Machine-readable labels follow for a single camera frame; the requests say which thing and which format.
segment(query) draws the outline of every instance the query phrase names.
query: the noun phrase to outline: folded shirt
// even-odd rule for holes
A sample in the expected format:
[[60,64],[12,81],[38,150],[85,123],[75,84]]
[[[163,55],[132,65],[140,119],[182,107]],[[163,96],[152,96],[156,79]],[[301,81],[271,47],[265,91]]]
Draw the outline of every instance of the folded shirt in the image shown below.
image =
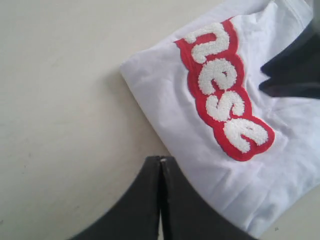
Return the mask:
[[120,68],[194,189],[253,237],[320,180],[318,100],[258,89],[260,67],[312,12],[304,0],[229,0]]

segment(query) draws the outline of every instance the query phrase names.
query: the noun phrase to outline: beige surface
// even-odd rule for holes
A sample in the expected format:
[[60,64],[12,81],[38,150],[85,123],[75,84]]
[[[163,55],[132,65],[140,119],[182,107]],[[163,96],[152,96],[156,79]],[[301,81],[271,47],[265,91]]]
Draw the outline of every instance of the beige surface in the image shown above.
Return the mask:
[[[1,240],[70,237],[167,154],[119,64],[221,1],[0,1]],[[319,197],[262,239],[318,240]]]

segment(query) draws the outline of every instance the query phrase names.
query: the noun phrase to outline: black object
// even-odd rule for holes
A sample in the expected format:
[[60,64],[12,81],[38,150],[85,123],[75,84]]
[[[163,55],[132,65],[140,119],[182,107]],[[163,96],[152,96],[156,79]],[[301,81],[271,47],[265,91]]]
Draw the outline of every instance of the black object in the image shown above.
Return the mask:
[[254,240],[212,209],[173,157],[148,157],[134,183],[100,220],[72,240]]
[[300,36],[264,66],[270,77],[259,89],[271,97],[320,99],[320,36],[311,22]]

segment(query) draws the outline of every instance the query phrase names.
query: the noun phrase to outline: embroidered logo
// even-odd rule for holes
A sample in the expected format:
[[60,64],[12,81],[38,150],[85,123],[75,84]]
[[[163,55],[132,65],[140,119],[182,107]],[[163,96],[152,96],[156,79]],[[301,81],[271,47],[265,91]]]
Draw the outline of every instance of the embroidered logo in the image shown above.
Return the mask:
[[275,133],[253,116],[243,87],[245,71],[237,55],[238,36],[230,20],[212,23],[175,43],[189,70],[187,83],[197,112],[212,127],[223,151],[244,162],[270,148]]

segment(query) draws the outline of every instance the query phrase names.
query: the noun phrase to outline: red patch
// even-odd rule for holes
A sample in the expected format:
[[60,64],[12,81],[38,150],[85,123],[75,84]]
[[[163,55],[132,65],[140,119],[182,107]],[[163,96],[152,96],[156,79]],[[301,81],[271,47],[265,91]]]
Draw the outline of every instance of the red patch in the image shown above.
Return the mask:
[[[193,59],[192,49],[196,45],[215,41],[217,39],[215,34],[207,33],[207,34],[198,36],[194,43],[188,43],[184,39],[180,39],[175,43],[180,48],[180,54],[181,54],[181,59],[183,64],[189,70],[188,77],[187,77],[187,84],[188,84],[190,93],[195,98],[195,105],[196,105],[196,109],[199,116],[207,125],[213,128],[214,137],[216,138],[217,142],[219,143],[223,151],[225,151],[226,154],[231,158],[237,161],[244,162],[244,161],[250,160],[254,155],[263,153],[268,148],[270,148],[275,140],[275,133],[273,129],[269,127],[265,122],[253,116],[252,105],[251,105],[249,95],[246,92],[245,88],[243,87],[245,71],[244,71],[244,64],[241,58],[237,55],[237,50],[239,45],[237,33],[232,23],[230,22],[230,20],[226,20],[221,24],[223,25],[225,32],[229,35],[229,47],[227,50],[224,50],[217,54],[207,55],[206,62],[204,62],[203,64],[199,64]],[[199,75],[203,66],[207,62],[213,61],[216,59],[225,59],[229,61],[234,66],[237,73],[237,77],[233,86],[227,90],[221,90],[218,87],[218,85],[214,81],[212,81],[212,86],[214,87],[215,92],[211,94],[211,96],[212,95],[216,96],[218,100],[220,100],[222,94],[227,91],[234,91],[238,93],[244,102],[244,113],[241,116],[237,116],[237,115],[234,115],[232,111],[230,111],[229,120],[239,119],[239,118],[249,120],[261,126],[268,134],[266,141],[260,145],[258,145],[253,139],[250,139],[249,137],[246,137],[243,134],[241,134],[241,138],[243,140],[246,140],[250,144],[249,151],[246,151],[246,152],[241,151],[236,146],[231,144],[231,142],[228,140],[224,131],[226,122],[215,120],[212,116],[208,114],[208,111],[206,109],[206,102],[209,95],[203,94],[203,92],[200,90]]]

